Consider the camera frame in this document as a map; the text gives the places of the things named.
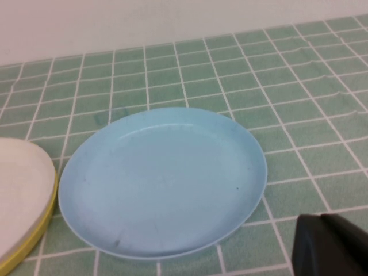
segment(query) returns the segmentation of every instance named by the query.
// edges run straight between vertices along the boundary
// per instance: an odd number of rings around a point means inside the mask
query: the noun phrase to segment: black object
[[[368,275],[368,234],[336,214],[303,214],[297,220],[295,276]]]

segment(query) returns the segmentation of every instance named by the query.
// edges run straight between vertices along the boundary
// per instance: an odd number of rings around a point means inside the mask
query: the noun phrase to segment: blue plate
[[[265,190],[254,137],[229,118],[165,108],[120,119],[73,154],[59,204],[86,243],[161,260],[216,244],[242,225]]]

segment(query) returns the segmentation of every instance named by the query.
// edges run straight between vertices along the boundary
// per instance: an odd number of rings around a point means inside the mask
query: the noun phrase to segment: green tile
[[[211,64],[188,66],[183,67],[181,70],[183,81],[185,82],[215,77]]]
[[[307,93],[299,83],[265,87],[264,91],[272,103],[308,98]]]
[[[306,148],[300,150],[300,154],[313,175],[359,168],[344,145]]]
[[[88,247],[70,230],[62,217],[52,218],[47,228],[44,254],[58,253]]]
[[[178,67],[177,59],[175,56],[160,57],[158,59],[147,60],[147,71],[168,69],[174,67]]]
[[[296,81],[293,73],[288,68],[256,72],[256,75],[260,83],[264,86]]]
[[[368,90],[368,73],[341,76],[340,78],[351,91]]]
[[[67,133],[68,124],[69,117],[36,121],[33,124],[29,138],[35,139],[40,137],[64,135]]]
[[[25,92],[12,93],[7,103],[7,107],[17,105],[36,104],[41,97],[42,89],[34,89]]]
[[[175,47],[177,48],[177,53],[180,55],[181,53],[191,53],[197,51],[205,51],[206,47],[203,43],[203,40],[190,40],[175,43]]]
[[[271,42],[261,42],[252,45],[241,46],[246,56],[264,55],[266,53],[276,53]]]
[[[119,76],[114,78],[114,91],[138,89],[145,87],[145,74]]]
[[[271,39],[285,39],[287,37],[299,36],[293,26],[282,26],[266,29]]]
[[[295,152],[281,152],[277,154],[267,154],[268,181],[282,181],[298,177],[306,177],[303,168]]]
[[[320,79],[308,80],[303,84],[314,97],[331,95],[336,92],[346,92],[344,86],[336,78],[323,77]]]
[[[79,69],[82,63],[82,56],[65,57],[56,59],[52,66],[52,72],[59,72],[70,69]]]
[[[276,219],[326,211],[310,180],[268,185],[264,194]]]
[[[216,49],[228,46],[236,46],[236,41],[232,35],[210,37],[205,39],[209,49]]]
[[[324,177],[316,181],[332,209],[368,204],[367,177],[362,172]]]
[[[196,97],[221,93],[217,79],[208,79],[200,82],[185,83],[187,97]]]
[[[239,49],[239,47],[211,50],[210,54],[214,62],[243,57],[242,51]]]
[[[293,52],[283,53],[282,55],[290,65],[306,63],[311,60],[319,60],[314,50],[310,48],[301,48]]]
[[[117,276],[117,275],[136,275],[136,276],[155,276],[156,263],[154,262],[134,262],[116,258],[105,253],[100,253],[98,263],[98,275]]]
[[[251,131],[264,152],[292,148],[292,145],[281,126]]]
[[[214,66],[216,68],[217,75],[219,76],[226,76],[250,71],[248,63],[244,59],[216,62]]]
[[[323,62],[311,62],[305,65],[296,65],[292,68],[300,80],[332,75],[332,72]]]
[[[79,82],[78,96],[109,93],[111,79],[96,79]]]
[[[253,70],[264,70],[274,67],[285,66],[285,63],[278,54],[267,56],[254,56],[248,59]]]
[[[113,93],[113,108],[121,108],[130,105],[146,105],[147,92],[145,89]]]
[[[258,83],[252,73],[224,76],[220,80],[225,92],[258,87]]]
[[[69,115],[71,114],[72,106],[72,99],[42,103],[40,105],[36,119],[45,119]]]
[[[326,20],[326,23],[335,32],[338,32],[340,30],[351,30],[351,29],[360,28],[359,24],[352,17],[330,19],[330,20]]]
[[[271,224],[241,227],[222,251],[228,272],[285,263]]]
[[[50,66],[51,60],[26,63],[23,66],[21,78],[47,74],[50,71]]]
[[[7,126],[0,125],[0,136],[24,139],[27,135],[29,126],[30,123]]]
[[[37,105],[5,109],[0,118],[0,124],[32,121],[36,108]]]
[[[54,85],[57,83],[76,81],[78,79],[78,76],[79,76],[79,70],[54,73],[54,74],[51,74],[47,84]]]
[[[95,251],[74,253],[41,261],[39,276],[92,276]]]
[[[296,28],[303,36],[309,36],[312,34],[317,35],[320,33],[329,32],[329,29],[327,28],[326,24],[322,21],[297,24]]]
[[[297,147],[339,141],[338,136],[326,121],[303,122],[286,127]]]
[[[349,94],[337,94],[316,100],[327,116],[346,114],[352,111],[364,111],[359,103]]]
[[[262,30],[253,30],[251,32],[237,33],[236,39],[240,44],[257,43],[267,41],[268,38]]]
[[[113,62],[113,52],[94,53],[85,56],[83,66],[94,66]]]
[[[228,93],[226,97],[228,98],[231,109],[250,108],[268,104],[261,89]]]
[[[128,62],[131,60],[143,59],[143,57],[143,48],[115,52],[115,62]]]
[[[228,107],[222,95],[208,96],[188,100],[190,108],[206,109],[214,112],[227,111]]]
[[[173,44],[166,44],[166,45],[157,45],[146,47],[145,49],[145,57],[147,59],[150,58],[158,58],[159,56],[168,56],[174,55],[174,45]]]
[[[236,121],[246,128],[266,127],[278,123],[277,118],[271,108],[255,108],[235,111]]]
[[[182,85],[150,88],[148,94],[150,103],[184,99]]]
[[[108,124],[109,112],[73,116],[70,133],[97,131]]]
[[[178,56],[180,66],[210,62],[207,52],[189,53]]]
[[[339,59],[354,56],[349,48],[345,45],[333,45],[327,47],[316,48],[316,51],[321,55],[323,59]]]
[[[44,92],[43,101],[53,101],[55,99],[65,99],[74,97],[76,83],[65,83],[63,85],[47,86]]]

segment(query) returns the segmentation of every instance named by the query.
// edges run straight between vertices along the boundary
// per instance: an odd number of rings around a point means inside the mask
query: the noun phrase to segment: tile
[[[179,55],[181,53],[206,51],[206,47],[202,39],[177,42],[175,43],[175,47]]]
[[[288,68],[256,72],[256,75],[260,83],[264,86],[296,81],[293,73]]]
[[[183,67],[181,71],[184,82],[216,77],[212,64]]]
[[[253,106],[267,105],[261,89],[246,90],[226,94],[231,109],[250,108]]]
[[[108,124],[108,119],[108,111],[73,116],[70,133],[97,131]]]
[[[48,74],[50,71],[50,66],[51,60],[26,63],[23,66],[21,78]]]
[[[95,251],[74,253],[41,261],[39,276],[92,276]]]
[[[33,124],[29,138],[35,139],[48,136],[65,135],[67,133],[69,119],[69,117],[66,117],[36,121]]]
[[[99,255],[98,275],[136,275],[136,276],[155,276],[156,263],[154,262],[135,262],[116,258],[103,252]]]
[[[74,114],[109,109],[110,95],[77,98]]]
[[[184,99],[182,85],[150,88],[148,94],[150,103]]]
[[[76,83],[65,83],[62,85],[47,86],[44,92],[43,101],[53,101],[55,99],[65,99],[74,97]]]
[[[332,72],[330,72],[323,62],[311,62],[305,65],[296,65],[293,66],[292,69],[300,80],[332,75]]]
[[[7,103],[7,107],[17,105],[29,105],[36,104],[39,102],[41,97],[42,89],[28,90],[25,92],[12,93]]]
[[[157,45],[145,48],[145,58],[158,58],[159,56],[168,56],[174,55],[174,45],[173,44],[165,44],[165,45]]]
[[[221,93],[217,79],[202,80],[200,82],[185,83],[187,97],[196,97]]]
[[[308,98],[307,93],[299,83],[265,87],[264,92],[273,104]]]
[[[245,128],[258,128],[278,123],[277,118],[271,108],[255,108],[235,111],[236,121]]]
[[[45,102],[40,105],[36,119],[45,119],[52,117],[60,117],[71,114],[73,106],[72,99],[64,101]]]
[[[70,230],[62,217],[51,219],[47,228],[43,254],[64,252],[84,247],[89,246]]]
[[[244,59],[216,62],[214,66],[218,76],[226,76],[250,71],[248,63]]]
[[[214,112],[222,112],[228,110],[224,96],[222,95],[189,99],[188,104],[190,108],[200,108]]]
[[[131,60],[143,59],[143,57],[143,48],[115,52],[115,62],[128,62]]]
[[[346,92],[344,86],[336,78],[323,77],[320,79],[307,80],[303,82],[306,89],[314,97],[331,95],[337,92]]]
[[[176,68],[164,71],[149,72],[147,73],[147,79],[149,86],[169,85],[172,83],[179,83],[180,82],[179,70]]]
[[[221,247],[228,272],[285,262],[271,224],[241,227]]]
[[[96,79],[79,82],[78,96],[110,93],[111,79]]]
[[[268,40],[267,36],[262,30],[253,30],[250,32],[237,33],[235,34],[235,37],[240,44],[257,43]]]
[[[208,49],[216,49],[228,46],[236,46],[236,41],[232,35],[210,37],[205,39]]]
[[[286,65],[278,54],[249,57],[248,61],[255,71]]]
[[[252,45],[243,45],[241,48],[246,56],[264,55],[266,53],[276,53],[271,42],[261,42]]]
[[[251,131],[264,152],[292,148],[292,145],[281,126]]]
[[[258,87],[258,83],[252,73],[224,76],[220,78],[220,81],[225,92]]]
[[[146,105],[147,92],[145,89],[113,93],[112,108],[121,108],[130,105]]]
[[[145,88],[145,74],[115,77],[113,87],[113,91]]]
[[[124,62],[124,63],[114,64],[114,76],[135,74],[135,73],[144,73],[144,61],[143,60],[138,60],[136,62],[127,62],[127,63]]]
[[[219,256],[214,246],[193,256],[167,261],[161,265],[162,276],[205,276],[219,273]]]
[[[5,109],[0,118],[0,124],[32,121],[37,105],[23,106],[21,108]]]
[[[267,154],[266,160],[267,168],[269,170],[268,182],[307,176],[306,171],[295,152]]]
[[[297,147],[337,142],[340,139],[327,121],[303,122],[286,126]]]
[[[297,24],[296,28],[303,36],[309,36],[312,34],[317,35],[320,33],[329,32],[329,29],[327,28],[326,24],[322,21]]]
[[[368,180],[362,172],[324,177],[316,181],[332,209],[368,204]]]
[[[287,37],[299,36],[293,26],[282,26],[266,29],[271,39],[285,39]]]

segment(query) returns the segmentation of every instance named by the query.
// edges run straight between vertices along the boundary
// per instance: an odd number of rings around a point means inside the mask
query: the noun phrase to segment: white wall
[[[362,13],[366,0],[1,0],[0,64]]]

